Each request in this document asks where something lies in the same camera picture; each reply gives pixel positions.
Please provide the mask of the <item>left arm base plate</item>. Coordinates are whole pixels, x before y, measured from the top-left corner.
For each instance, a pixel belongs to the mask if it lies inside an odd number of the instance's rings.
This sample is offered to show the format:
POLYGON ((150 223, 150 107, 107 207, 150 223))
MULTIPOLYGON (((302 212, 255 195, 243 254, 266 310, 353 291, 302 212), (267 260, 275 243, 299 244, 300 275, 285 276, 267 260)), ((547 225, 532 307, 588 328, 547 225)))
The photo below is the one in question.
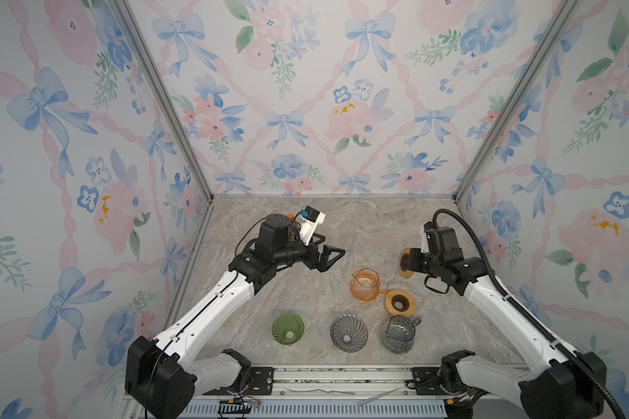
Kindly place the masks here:
POLYGON ((274 388, 274 368, 242 368, 225 392, 240 396, 270 396, 274 388))

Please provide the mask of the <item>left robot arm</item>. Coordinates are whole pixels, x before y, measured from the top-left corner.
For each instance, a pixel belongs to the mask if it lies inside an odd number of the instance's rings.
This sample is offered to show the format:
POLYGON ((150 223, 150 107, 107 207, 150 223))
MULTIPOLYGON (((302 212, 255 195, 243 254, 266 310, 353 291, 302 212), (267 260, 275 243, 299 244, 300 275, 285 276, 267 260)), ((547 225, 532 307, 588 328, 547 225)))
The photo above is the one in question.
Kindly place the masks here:
POLYGON ((200 361, 197 356, 230 316, 278 272, 302 263, 326 272, 345 254, 317 233, 325 215, 310 206, 295 216, 270 214, 256 223, 258 236, 243 237, 234 258, 197 305, 156 337, 129 347, 125 390, 147 418, 177 418, 191 400, 215 389, 243 397, 251 362, 233 349, 200 361))

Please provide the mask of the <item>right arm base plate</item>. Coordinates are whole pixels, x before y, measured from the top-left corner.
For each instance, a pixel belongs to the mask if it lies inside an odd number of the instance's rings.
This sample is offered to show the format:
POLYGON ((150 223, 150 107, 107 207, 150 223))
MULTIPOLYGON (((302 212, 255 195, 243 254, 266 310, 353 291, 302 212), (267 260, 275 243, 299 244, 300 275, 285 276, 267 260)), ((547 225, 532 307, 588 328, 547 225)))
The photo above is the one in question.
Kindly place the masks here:
POLYGON ((465 398, 487 394, 482 389, 468 387, 464 384, 456 384, 453 389, 448 389, 439 367, 415 367, 411 369, 411 373, 412 378, 405 382, 405 387, 415 391, 418 396, 465 398))

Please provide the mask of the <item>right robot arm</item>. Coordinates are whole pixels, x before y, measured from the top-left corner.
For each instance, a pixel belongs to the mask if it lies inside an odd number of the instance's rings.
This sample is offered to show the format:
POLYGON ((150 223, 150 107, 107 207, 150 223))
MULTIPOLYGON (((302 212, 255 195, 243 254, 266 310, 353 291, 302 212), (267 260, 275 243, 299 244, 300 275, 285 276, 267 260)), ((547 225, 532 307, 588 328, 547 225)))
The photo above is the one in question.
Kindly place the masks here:
POLYGON ((526 364, 517 369, 471 350, 442 358, 438 386, 451 395, 472 389, 513 403, 530 418, 595 418, 603 414, 606 365, 552 333, 516 300, 481 258, 465 258, 456 232, 428 222, 421 246, 403 256, 402 269, 440 279, 474 304, 515 347, 526 364))

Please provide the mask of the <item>orange glass carafe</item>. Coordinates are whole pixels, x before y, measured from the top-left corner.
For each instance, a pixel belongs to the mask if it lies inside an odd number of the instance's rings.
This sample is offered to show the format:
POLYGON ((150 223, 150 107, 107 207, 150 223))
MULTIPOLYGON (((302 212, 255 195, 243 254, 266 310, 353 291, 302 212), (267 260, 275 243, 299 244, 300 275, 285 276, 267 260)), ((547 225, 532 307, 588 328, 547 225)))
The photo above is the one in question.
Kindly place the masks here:
POLYGON ((353 272, 349 289, 353 297, 362 302, 376 300, 380 295, 389 292, 388 287, 381 283, 379 274, 370 268, 353 272))

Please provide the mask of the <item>green ribbed dripper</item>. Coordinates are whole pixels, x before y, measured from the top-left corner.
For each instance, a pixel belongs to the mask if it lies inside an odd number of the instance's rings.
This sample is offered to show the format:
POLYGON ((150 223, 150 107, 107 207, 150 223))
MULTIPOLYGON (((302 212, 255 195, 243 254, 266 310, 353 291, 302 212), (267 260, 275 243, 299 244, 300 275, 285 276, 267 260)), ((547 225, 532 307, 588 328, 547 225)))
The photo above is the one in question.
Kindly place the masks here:
POLYGON ((284 313, 278 316, 271 328, 274 340, 284 346, 291 346, 298 342, 305 332, 302 317, 295 313, 284 313))

